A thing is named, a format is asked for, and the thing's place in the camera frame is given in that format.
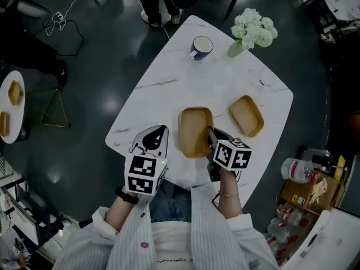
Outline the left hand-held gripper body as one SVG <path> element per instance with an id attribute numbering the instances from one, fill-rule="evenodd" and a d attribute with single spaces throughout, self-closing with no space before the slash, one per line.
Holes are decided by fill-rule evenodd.
<path id="1" fill-rule="evenodd" d="M 165 125 L 147 128 L 136 135 L 125 158 L 127 191 L 155 196 L 168 170 L 168 137 Z"/>

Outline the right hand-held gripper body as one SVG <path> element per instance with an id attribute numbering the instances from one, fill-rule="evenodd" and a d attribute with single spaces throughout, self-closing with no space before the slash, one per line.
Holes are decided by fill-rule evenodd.
<path id="1" fill-rule="evenodd" d="M 241 172 L 248 167 L 252 149 L 240 138 L 233 138 L 226 132 L 213 128 L 215 133 L 215 150 L 207 156 L 208 173 L 211 182 L 221 180 L 220 169 L 233 173 L 240 180 Z"/>

